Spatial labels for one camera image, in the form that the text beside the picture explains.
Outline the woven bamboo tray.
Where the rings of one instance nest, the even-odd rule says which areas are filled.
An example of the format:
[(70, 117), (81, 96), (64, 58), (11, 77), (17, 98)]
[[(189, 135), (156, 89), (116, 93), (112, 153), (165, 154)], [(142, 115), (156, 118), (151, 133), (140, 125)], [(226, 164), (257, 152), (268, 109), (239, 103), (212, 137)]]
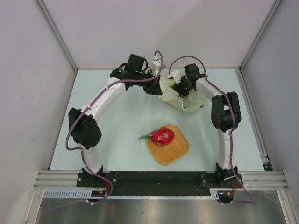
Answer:
[(166, 146), (160, 146), (150, 140), (146, 140), (146, 144), (158, 163), (169, 165), (185, 156), (189, 152), (190, 144), (177, 126), (168, 124), (163, 127), (174, 132), (174, 139)]

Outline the red fake dragon fruit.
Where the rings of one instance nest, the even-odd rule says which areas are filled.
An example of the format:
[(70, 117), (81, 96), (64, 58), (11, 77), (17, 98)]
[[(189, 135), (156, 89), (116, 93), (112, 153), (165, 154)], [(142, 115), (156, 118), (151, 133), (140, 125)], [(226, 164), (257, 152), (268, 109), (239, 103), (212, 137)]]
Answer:
[(138, 140), (149, 140), (160, 146), (166, 146), (170, 144), (175, 137), (175, 133), (166, 127), (161, 127), (159, 129), (155, 129), (149, 134), (143, 135), (138, 138)]

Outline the translucent pale green plastic bag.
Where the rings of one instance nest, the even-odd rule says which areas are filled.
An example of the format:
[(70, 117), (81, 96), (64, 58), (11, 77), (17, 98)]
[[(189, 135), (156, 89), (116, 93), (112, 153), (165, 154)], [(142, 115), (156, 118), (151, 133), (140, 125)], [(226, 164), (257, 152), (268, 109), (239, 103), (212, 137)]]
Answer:
[(162, 101), (184, 112), (195, 112), (207, 104), (207, 97), (194, 89), (189, 91), (186, 98), (181, 97), (171, 88), (174, 84), (175, 81), (169, 79), (167, 77), (167, 72), (163, 71), (160, 77), (162, 95), (159, 96)]

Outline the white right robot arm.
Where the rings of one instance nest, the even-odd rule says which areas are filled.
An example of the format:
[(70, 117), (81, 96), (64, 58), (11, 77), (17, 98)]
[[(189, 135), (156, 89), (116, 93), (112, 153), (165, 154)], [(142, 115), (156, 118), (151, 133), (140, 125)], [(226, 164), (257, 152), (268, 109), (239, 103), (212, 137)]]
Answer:
[(219, 136), (215, 181), (220, 187), (227, 187), (233, 180), (238, 180), (234, 155), (235, 131), (242, 119), (238, 95), (236, 92), (225, 92), (210, 82), (196, 64), (189, 64), (184, 70), (184, 75), (177, 75), (176, 71), (170, 73), (177, 81), (173, 89), (184, 98), (195, 90), (211, 101), (211, 121)]

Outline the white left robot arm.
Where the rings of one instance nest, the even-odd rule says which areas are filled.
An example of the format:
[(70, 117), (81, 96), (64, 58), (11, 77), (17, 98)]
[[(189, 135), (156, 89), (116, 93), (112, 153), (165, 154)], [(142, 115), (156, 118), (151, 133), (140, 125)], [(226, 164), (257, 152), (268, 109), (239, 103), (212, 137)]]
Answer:
[(80, 109), (72, 108), (69, 111), (66, 138), (73, 138), (77, 143), (75, 149), (81, 152), (83, 169), (88, 172), (87, 181), (92, 186), (97, 187), (103, 182), (103, 174), (100, 173), (102, 164), (96, 148), (102, 137), (98, 126), (101, 116), (121, 94), (134, 85), (142, 87), (148, 95), (161, 95), (159, 80), (163, 68), (163, 55), (158, 50), (151, 64), (144, 57), (131, 54), (126, 63), (112, 70), (108, 81), (95, 97)]

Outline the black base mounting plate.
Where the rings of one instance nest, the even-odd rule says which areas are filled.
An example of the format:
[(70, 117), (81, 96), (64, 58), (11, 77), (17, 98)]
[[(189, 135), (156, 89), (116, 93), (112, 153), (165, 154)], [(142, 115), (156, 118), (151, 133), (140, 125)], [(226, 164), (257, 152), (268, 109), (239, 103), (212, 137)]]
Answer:
[(235, 177), (221, 180), (215, 172), (106, 171), (113, 196), (208, 196), (212, 188), (240, 188)]

